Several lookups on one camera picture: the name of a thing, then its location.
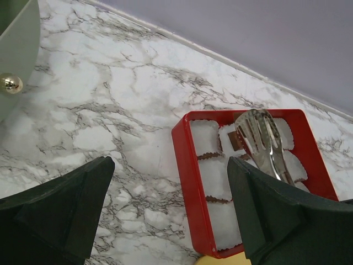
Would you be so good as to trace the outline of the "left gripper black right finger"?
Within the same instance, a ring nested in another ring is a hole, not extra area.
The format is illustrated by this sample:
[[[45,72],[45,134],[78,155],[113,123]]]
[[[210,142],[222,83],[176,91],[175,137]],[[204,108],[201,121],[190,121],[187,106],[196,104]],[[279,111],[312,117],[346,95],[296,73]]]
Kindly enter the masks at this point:
[[[352,200],[308,193],[235,157],[227,174],[252,264],[352,264]]]

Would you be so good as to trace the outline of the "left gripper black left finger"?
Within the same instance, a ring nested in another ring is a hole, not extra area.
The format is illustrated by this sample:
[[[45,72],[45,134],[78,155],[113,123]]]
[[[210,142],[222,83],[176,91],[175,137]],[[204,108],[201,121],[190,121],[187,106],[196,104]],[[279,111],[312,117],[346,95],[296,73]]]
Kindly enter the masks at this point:
[[[1,264],[84,264],[115,170],[98,157],[1,199]]]

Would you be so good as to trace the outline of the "dark chocolate piece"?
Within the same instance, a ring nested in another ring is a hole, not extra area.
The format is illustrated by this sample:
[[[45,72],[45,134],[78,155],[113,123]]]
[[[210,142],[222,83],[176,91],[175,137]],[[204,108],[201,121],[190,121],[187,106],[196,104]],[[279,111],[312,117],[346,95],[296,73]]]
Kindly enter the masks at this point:
[[[228,137],[229,137],[229,140],[231,142],[231,145],[232,145],[232,148],[234,151],[244,149],[236,131],[229,132]]]

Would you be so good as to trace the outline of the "clear and metal tongs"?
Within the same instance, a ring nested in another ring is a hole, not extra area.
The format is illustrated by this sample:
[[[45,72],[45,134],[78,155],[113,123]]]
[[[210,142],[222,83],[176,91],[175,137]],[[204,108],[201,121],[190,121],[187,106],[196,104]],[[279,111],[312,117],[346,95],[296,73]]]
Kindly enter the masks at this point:
[[[272,115],[266,109],[250,109],[234,121],[246,153],[262,172],[294,186],[284,160],[282,139]]]

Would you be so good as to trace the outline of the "red chocolate box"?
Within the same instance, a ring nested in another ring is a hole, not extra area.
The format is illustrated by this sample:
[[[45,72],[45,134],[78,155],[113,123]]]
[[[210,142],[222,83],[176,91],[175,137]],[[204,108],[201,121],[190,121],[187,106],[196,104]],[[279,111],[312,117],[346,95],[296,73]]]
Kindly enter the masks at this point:
[[[242,113],[242,110],[195,110],[186,113],[172,129],[192,246],[196,252],[217,259],[241,253],[244,247],[238,245],[221,251],[216,248],[190,122],[192,120],[213,120],[219,125],[228,125]],[[295,142],[292,153],[300,160],[308,173],[308,180],[304,184],[309,191],[327,199],[338,200],[305,113],[300,109],[270,109],[269,113],[274,118],[285,119],[289,124]]]

